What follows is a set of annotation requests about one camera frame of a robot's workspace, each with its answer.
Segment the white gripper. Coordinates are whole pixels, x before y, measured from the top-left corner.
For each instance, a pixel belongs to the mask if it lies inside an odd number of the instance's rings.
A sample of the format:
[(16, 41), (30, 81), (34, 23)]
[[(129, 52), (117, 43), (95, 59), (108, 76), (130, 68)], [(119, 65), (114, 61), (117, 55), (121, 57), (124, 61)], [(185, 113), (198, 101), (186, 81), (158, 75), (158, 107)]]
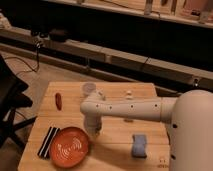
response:
[(100, 117), (86, 116), (84, 118), (84, 129), (90, 136), (96, 136), (100, 133), (102, 121)]

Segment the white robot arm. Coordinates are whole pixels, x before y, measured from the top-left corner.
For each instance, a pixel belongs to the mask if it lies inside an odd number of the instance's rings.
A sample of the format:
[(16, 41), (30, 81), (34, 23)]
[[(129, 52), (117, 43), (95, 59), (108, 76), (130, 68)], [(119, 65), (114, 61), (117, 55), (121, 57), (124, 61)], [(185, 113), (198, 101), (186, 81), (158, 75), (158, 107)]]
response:
[(179, 97), (109, 101), (98, 92), (83, 100), (80, 111), (89, 134), (101, 130), (103, 116), (170, 125), (170, 171), (213, 171), (213, 93), (191, 90)]

